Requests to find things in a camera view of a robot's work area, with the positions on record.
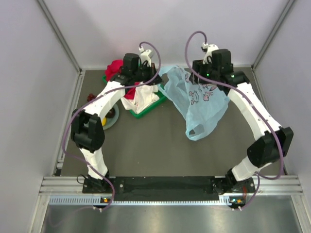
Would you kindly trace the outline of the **dark red grape bunch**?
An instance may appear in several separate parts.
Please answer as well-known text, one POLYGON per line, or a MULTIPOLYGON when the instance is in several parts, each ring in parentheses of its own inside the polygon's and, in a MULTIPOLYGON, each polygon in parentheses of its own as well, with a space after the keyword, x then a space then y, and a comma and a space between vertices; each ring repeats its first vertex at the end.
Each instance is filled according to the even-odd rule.
POLYGON ((87 97, 87 101, 90 102, 90 101, 92 101, 92 100, 95 99, 95 98, 96 98, 96 96, 95 96, 94 94, 90 93, 90 94, 88 95, 88 97, 87 97))

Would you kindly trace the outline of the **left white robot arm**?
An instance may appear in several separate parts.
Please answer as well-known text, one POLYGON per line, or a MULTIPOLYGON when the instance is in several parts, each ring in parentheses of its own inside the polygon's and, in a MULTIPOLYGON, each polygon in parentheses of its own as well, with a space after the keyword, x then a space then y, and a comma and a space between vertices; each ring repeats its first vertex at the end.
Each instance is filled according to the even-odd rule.
POLYGON ((152 62, 155 50, 140 47, 139 52, 125 54, 123 65, 112 75, 103 91, 87 106, 72 113, 71 139, 84 156, 88 180, 102 193, 110 188, 108 168, 102 154, 104 117, 136 84, 153 86, 162 81, 152 62))

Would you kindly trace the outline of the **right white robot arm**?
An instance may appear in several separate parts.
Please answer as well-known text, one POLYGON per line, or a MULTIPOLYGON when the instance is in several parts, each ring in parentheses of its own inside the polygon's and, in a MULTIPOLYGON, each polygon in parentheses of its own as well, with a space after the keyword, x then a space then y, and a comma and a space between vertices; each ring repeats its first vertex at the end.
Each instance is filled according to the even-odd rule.
POLYGON ((238 192, 253 174, 276 161, 284 164, 294 133, 290 127, 282 127, 268 113, 245 73, 234 71, 229 50, 208 43, 203 43, 201 49, 205 56, 202 60, 193 61, 191 82, 216 84, 240 110, 255 139, 247 149, 246 157, 227 172, 221 187, 224 192, 238 192))

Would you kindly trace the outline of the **light blue plastic bag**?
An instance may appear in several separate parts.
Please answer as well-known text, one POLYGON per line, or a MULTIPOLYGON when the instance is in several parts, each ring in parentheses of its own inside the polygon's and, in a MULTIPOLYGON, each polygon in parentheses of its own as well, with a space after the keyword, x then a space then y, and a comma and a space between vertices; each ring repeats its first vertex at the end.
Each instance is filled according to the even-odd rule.
POLYGON ((213 84, 192 84, 182 67, 162 67, 159 76, 164 74, 168 81, 159 90, 186 121, 187 138, 198 141, 211 134, 227 111, 229 97, 213 84))

